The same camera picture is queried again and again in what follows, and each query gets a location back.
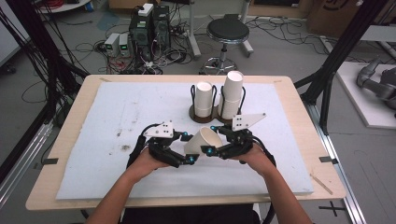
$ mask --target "brown box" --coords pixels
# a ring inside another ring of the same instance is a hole
[[[315,0],[306,20],[309,33],[340,37],[359,7],[356,0]]]
[[[108,0],[108,6],[110,8],[127,8],[127,9],[132,9],[137,6],[143,6],[145,3],[153,3],[154,1],[152,0]]]

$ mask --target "hand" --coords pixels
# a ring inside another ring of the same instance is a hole
[[[149,154],[149,148],[146,147],[142,150],[134,163],[128,167],[123,175],[126,175],[131,181],[137,183],[143,177],[149,175],[152,171],[167,166],[169,165],[152,158]]]
[[[275,166],[270,162],[262,151],[262,148],[256,143],[253,144],[251,150],[243,155],[233,157],[233,160],[245,161],[259,175],[266,175]]]

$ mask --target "white bracket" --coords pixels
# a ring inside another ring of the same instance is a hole
[[[172,120],[164,122],[156,127],[149,128],[143,133],[144,136],[150,137],[162,137],[172,138],[173,137],[173,123]]]
[[[259,122],[265,118],[265,113],[262,114],[250,114],[250,115],[235,115],[233,116],[233,131],[239,131],[243,129],[248,129],[253,124]]]

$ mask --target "white mat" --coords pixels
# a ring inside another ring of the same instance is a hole
[[[343,63],[338,69],[338,77],[367,127],[396,129],[396,111],[387,107],[372,91],[356,85],[358,73],[366,65],[367,63]],[[380,64],[371,80],[379,82],[382,72],[393,67],[395,65]]]
[[[180,132],[196,134],[187,83],[103,83],[71,152],[57,199],[103,198],[125,170],[137,136],[152,124],[172,120]],[[250,128],[276,157],[278,169],[296,194],[313,192],[299,148],[272,84],[245,84],[243,114],[265,112]],[[183,154],[183,145],[171,148]],[[154,171],[134,186],[130,197],[185,197],[268,194],[262,178],[238,161],[201,156],[194,165]]]

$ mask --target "paper cup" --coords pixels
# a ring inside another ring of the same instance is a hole
[[[222,142],[217,133],[208,127],[202,127],[199,132],[184,145],[184,153],[204,155],[201,146],[221,147]]]
[[[212,84],[206,81],[200,81],[196,85],[194,106],[199,109],[212,108],[213,92]]]
[[[230,71],[224,82],[223,93],[227,101],[241,99],[244,75],[238,71]]]
[[[238,108],[241,103],[241,100],[237,101],[225,101],[224,102],[224,109],[223,113],[221,114],[221,109],[223,107],[223,98],[220,96],[219,100],[219,107],[218,107],[218,113],[223,119],[232,119],[233,116],[235,116],[238,113]]]
[[[208,109],[200,109],[200,108],[195,107],[194,112],[195,112],[195,116],[198,116],[200,118],[207,118],[210,116],[210,114],[212,112],[212,107],[210,107]]]

